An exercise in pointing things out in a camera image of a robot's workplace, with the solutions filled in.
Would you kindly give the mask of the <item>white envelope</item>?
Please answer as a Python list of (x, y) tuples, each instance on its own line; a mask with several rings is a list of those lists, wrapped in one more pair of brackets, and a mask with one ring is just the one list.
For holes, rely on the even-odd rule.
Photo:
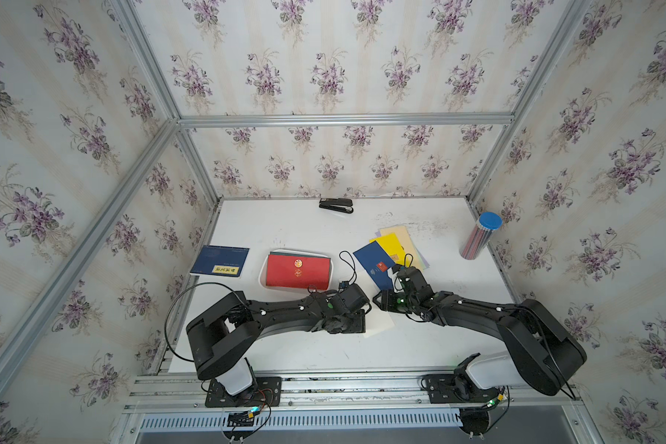
[(395, 326), (390, 313), (380, 311), (377, 308), (373, 308), (367, 313), (364, 317), (364, 321), (366, 322), (366, 332), (364, 333), (365, 338), (370, 338), (386, 330), (392, 329)]

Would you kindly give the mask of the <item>blue envelope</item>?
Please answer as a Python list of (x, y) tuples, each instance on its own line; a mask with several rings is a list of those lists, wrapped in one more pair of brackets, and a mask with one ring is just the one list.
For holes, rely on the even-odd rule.
[(353, 257), (366, 270), (367, 275), (375, 282), (379, 290), (393, 290), (392, 268), (397, 263), (385, 252), (375, 240), (356, 250)]

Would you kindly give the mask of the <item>dark green envelope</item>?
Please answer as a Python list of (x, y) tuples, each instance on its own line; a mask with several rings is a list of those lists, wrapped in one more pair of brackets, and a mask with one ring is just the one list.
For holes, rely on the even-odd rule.
[(296, 256), (296, 257), (316, 257), (316, 258), (330, 259), (329, 255), (324, 255), (323, 253), (312, 253), (312, 252), (285, 250), (285, 249), (272, 250), (272, 251), (269, 252), (269, 254), (270, 255), (285, 255), (285, 256)]

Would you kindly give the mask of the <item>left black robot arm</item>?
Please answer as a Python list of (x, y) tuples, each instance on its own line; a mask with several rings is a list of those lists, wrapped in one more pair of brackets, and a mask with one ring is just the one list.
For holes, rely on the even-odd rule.
[(229, 290), (186, 326), (196, 375), (201, 381), (224, 375), (257, 340), (274, 335), (299, 331), (362, 334), (371, 308), (369, 298), (356, 284), (274, 303), (249, 300), (240, 290)]

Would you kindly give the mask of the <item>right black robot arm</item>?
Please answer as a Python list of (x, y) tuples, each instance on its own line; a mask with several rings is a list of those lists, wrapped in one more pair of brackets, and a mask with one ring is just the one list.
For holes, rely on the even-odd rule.
[(500, 340), (521, 379), (539, 393), (556, 395), (588, 360), (584, 348), (538, 301), (490, 303), (436, 292), (414, 266), (393, 269), (399, 283), (374, 297), (381, 311)]

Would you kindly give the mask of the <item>beige envelope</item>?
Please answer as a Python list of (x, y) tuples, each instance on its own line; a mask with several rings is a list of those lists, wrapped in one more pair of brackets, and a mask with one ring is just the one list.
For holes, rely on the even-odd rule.
[(419, 269), (424, 270), (429, 268), (429, 262), (420, 251), (416, 248), (414, 241), (405, 225), (398, 225), (388, 228), (382, 228), (379, 230), (379, 236), (386, 236), (389, 234), (395, 234), (398, 238), (398, 241), (403, 247), (406, 253), (410, 253), (414, 257), (414, 265)]

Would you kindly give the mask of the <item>yellow envelope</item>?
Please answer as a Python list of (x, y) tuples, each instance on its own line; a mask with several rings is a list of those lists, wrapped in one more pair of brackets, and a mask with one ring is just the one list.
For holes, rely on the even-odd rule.
[(406, 264), (407, 251), (395, 233), (379, 236), (371, 242), (376, 242), (396, 264), (402, 266)]

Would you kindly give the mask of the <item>blue-lidded pencil tube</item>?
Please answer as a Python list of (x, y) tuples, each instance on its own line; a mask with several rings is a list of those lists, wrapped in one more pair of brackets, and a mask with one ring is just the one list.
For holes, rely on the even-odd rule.
[(491, 236), (498, 231), (502, 225), (502, 218), (498, 214), (492, 212), (482, 213), (478, 217), (477, 222), (475, 222), (475, 227), (472, 229), (467, 241), (460, 251), (461, 257), (466, 260), (477, 259), (488, 244)]

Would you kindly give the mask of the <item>black stapler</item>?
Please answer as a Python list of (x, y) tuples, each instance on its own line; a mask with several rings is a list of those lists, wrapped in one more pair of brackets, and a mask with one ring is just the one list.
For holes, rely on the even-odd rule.
[(319, 200), (318, 207), (321, 209), (342, 213), (353, 214), (353, 200), (349, 198), (322, 198)]

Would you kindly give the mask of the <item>dark blue booklet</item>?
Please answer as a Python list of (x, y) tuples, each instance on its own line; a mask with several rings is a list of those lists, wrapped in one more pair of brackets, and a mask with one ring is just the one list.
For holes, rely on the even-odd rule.
[(249, 249), (229, 246), (204, 246), (190, 270), (195, 276), (240, 277)]

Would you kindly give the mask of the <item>small circuit board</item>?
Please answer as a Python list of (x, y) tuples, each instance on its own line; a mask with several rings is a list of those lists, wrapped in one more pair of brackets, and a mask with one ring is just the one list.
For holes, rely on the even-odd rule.
[(255, 424), (255, 419), (258, 413), (250, 411), (240, 413), (230, 413), (227, 418), (227, 427), (252, 427)]

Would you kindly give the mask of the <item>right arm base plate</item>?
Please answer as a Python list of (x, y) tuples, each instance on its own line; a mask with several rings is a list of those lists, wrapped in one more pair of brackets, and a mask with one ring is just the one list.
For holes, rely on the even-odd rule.
[(475, 382), (462, 374), (430, 374), (421, 378), (420, 385), (433, 404), (441, 403), (483, 403), (495, 404), (502, 399), (499, 388), (479, 388)]

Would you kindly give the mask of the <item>aluminium mounting rail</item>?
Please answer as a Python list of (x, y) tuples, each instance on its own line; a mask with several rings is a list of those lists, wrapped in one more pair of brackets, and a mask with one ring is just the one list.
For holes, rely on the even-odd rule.
[[(599, 443), (586, 405), (509, 388), (495, 404), (433, 404), (428, 370), (283, 372), (278, 407), (205, 406), (191, 374), (137, 377), (111, 440), (115, 443), (460, 442)], [(230, 413), (258, 413), (252, 427), (227, 427)]]

